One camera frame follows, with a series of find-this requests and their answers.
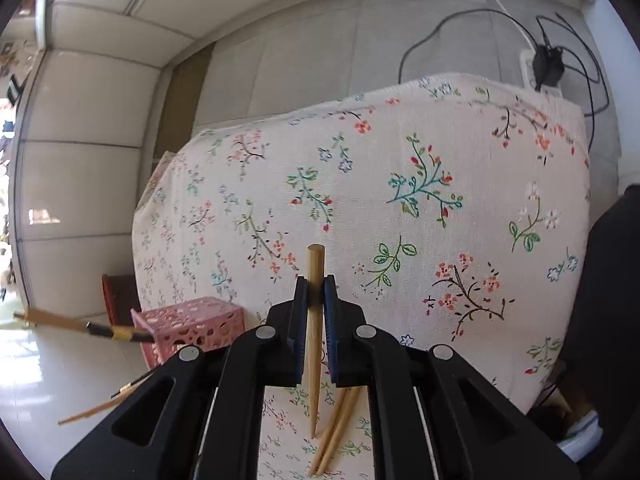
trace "floral tablecloth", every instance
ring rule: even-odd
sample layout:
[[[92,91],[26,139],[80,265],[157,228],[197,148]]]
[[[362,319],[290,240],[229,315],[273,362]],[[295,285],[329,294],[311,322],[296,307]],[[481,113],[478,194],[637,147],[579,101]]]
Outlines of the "floral tablecloth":
[[[203,130],[166,154],[136,210],[140,303],[214,295],[255,326],[292,298],[318,242],[368,322],[452,345],[525,412],[571,313],[588,163],[576,105],[470,75]],[[306,478],[307,395],[267,389],[259,476]],[[335,398],[325,373],[320,430]],[[364,395],[325,476],[373,478]]]

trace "white wall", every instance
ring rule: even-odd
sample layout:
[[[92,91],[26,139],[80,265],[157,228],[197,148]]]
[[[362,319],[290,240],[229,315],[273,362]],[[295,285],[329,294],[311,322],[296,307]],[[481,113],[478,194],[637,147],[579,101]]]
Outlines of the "white wall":
[[[100,276],[133,274],[130,231],[159,70],[64,50],[44,57],[20,125],[14,232],[30,306],[104,312]],[[47,209],[60,222],[31,224]]]
[[[598,45],[616,102],[620,147],[619,192],[640,184],[640,52],[609,0],[595,0],[584,16]]]

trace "white cable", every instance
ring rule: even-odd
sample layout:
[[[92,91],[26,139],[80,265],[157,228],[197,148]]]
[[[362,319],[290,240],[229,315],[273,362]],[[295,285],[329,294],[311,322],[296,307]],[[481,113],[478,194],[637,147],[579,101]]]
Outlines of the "white cable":
[[[513,16],[511,16],[510,12],[504,8],[504,5],[502,4],[502,2],[500,0],[495,0],[496,3],[500,6],[500,8],[502,9],[502,12],[504,12],[505,14],[508,14],[511,18],[513,18]],[[518,30],[520,31],[520,33],[523,35],[525,41],[527,42],[527,44],[529,45],[530,49],[533,50],[534,52],[536,51],[535,47],[533,46],[533,43],[531,43],[531,40],[529,39],[529,37],[526,35],[526,33],[524,32],[524,30],[522,30],[522,28],[520,27],[520,25],[518,25],[516,22],[511,22],[513,23],[513,25],[515,25],[516,27],[518,27]]]

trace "floor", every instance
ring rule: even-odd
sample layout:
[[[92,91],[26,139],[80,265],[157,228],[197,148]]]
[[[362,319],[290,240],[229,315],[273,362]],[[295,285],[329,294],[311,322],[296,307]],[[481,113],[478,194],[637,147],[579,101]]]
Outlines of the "floor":
[[[597,52],[578,10],[552,0],[502,1],[537,37],[535,14],[560,12]],[[165,105],[155,154],[177,150],[189,134],[205,127],[395,84],[399,59],[411,44],[450,12],[477,7],[496,5],[492,0],[313,0],[259,20],[219,40],[208,67],[209,52],[204,51],[175,72],[174,97],[169,95]],[[569,34],[550,28],[549,36],[586,58]],[[417,49],[407,61],[404,79],[471,72],[522,86],[519,55],[525,47],[505,18],[467,16],[448,23],[430,44]],[[580,76],[566,74],[562,92],[587,107]],[[602,102],[601,89],[594,99],[596,105]],[[597,117],[596,128],[590,165],[592,222],[617,197],[620,140],[613,105]],[[0,330],[0,418],[48,478],[57,460],[105,413],[62,427],[56,421],[107,400],[145,371],[135,344],[44,327]]]
[[[0,330],[0,418],[49,478],[60,457],[108,412],[64,426],[57,421],[105,402],[145,371],[137,344],[47,327]]]

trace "white flower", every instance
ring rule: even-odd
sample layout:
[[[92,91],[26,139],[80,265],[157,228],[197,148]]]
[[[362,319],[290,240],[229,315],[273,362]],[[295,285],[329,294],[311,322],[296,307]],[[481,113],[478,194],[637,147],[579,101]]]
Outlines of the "white flower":
[[[540,198],[540,190],[538,189],[537,182],[531,182],[527,184],[527,191],[525,193],[527,200],[536,200]]]
[[[551,227],[555,229],[556,227],[558,227],[559,223],[560,223],[560,212],[558,211],[558,209],[552,209],[551,211],[548,211],[546,213],[545,227],[547,229]]]
[[[338,169],[343,170],[345,173],[351,171],[353,169],[353,161],[350,158],[344,158],[340,161]]]
[[[400,336],[400,344],[404,346],[411,346],[414,344],[415,339],[409,334]]]
[[[551,267],[546,276],[550,281],[556,282],[560,278],[560,270],[557,267]]]
[[[318,148],[318,151],[320,152],[320,160],[322,160],[323,162],[327,162],[332,157],[329,150]]]
[[[567,264],[566,268],[573,271],[577,269],[577,267],[578,267],[578,256],[575,256],[575,254],[572,254],[571,256],[569,256],[569,263]]]

